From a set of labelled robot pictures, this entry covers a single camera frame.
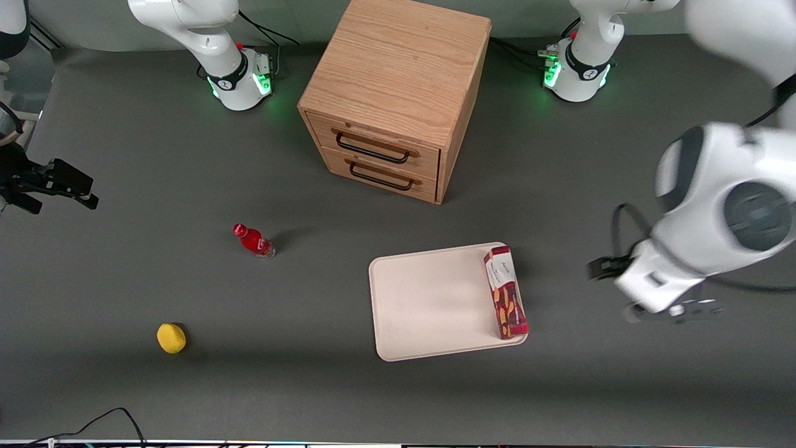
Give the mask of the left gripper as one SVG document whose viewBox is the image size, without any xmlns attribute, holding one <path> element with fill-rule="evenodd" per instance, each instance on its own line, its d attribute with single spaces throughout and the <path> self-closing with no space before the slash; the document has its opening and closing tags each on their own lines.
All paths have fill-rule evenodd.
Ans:
<svg viewBox="0 0 796 448">
<path fill-rule="evenodd" d="M 595 281 L 614 278 L 615 271 L 624 271 L 614 285 L 651 313 L 665 311 L 705 280 L 705 273 L 688 266 L 654 239 L 639 242 L 631 255 L 595 259 L 586 267 L 589 279 Z"/>
</svg>

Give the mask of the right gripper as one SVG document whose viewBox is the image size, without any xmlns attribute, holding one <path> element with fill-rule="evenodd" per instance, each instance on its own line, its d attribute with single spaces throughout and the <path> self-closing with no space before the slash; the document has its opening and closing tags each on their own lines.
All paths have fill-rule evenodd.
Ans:
<svg viewBox="0 0 796 448">
<path fill-rule="evenodd" d="M 99 198 L 91 195 L 92 184 L 90 176 L 62 159 L 52 159 L 47 165 L 42 165 L 30 161 L 19 144 L 1 147 L 2 210 L 15 206 L 32 215 L 39 215 L 42 202 L 28 193 L 44 186 L 59 193 L 88 195 L 75 197 L 75 201 L 89 210 L 96 210 Z"/>
</svg>

